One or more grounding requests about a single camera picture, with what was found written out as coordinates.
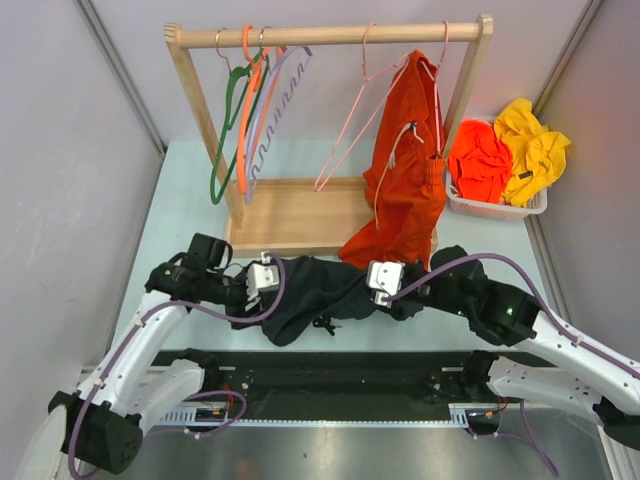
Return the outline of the black shorts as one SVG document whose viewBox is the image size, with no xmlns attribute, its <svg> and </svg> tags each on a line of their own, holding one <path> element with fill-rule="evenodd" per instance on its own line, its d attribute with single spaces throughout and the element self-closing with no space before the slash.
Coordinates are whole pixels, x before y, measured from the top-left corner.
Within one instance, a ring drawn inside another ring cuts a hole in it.
<svg viewBox="0 0 640 480">
<path fill-rule="evenodd" d="M 378 305 L 378 291 L 369 286 L 368 267 L 300 256 L 269 267 L 283 280 L 251 299 L 247 294 L 225 307 L 232 317 L 247 318 L 235 329 L 258 325 L 266 338 L 278 347 L 297 340 L 309 327 L 325 328 L 333 333 L 334 320 L 363 320 L 376 312 L 396 321 L 405 321 L 423 309 L 416 300 L 405 298 L 387 306 Z"/>
</svg>

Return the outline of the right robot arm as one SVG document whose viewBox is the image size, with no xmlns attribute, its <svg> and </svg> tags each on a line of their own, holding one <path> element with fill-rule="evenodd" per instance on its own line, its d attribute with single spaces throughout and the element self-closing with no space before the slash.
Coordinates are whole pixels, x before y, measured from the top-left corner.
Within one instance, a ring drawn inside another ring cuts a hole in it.
<svg viewBox="0 0 640 480">
<path fill-rule="evenodd" d="M 469 254 L 459 246 L 437 252 L 429 272 L 403 266 L 389 301 L 410 301 L 465 318 L 483 341 L 513 347 L 552 364 L 529 367 L 479 352 L 461 376 L 473 401 L 491 394 L 562 409 L 602 427 L 618 443 L 639 447 L 639 363 L 571 326 L 542 298 L 514 260 Z"/>
</svg>

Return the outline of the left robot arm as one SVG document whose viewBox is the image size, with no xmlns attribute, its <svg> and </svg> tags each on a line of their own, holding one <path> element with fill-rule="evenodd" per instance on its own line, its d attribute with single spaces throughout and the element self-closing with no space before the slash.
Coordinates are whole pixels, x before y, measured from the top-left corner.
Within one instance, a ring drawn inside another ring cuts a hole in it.
<svg viewBox="0 0 640 480">
<path fill-rule="evenodd" d="M 187 250 L 149 274 L 136 312 L 95 369 L 74 392 L 54 395 L 50 410 L 66 413 L 61 450 L 72 478 L 91 479 L 101 470 L 122 473 L 149 431 L 185 401 L 220 396 L 227 407 L 247 404 L 242 394 L 223 388 L 214 358 L 195 349 L 185 350 L 151 382 L 143 381 L 161 347 L 192 311 L 243 326 L 272 314 L 258 305 L 266 293 L 284 291 L 281 258 L 266 252 L 231 277 L 225 270 L 232 258 L 228 242 L 195 234 Z"/>
</svg>

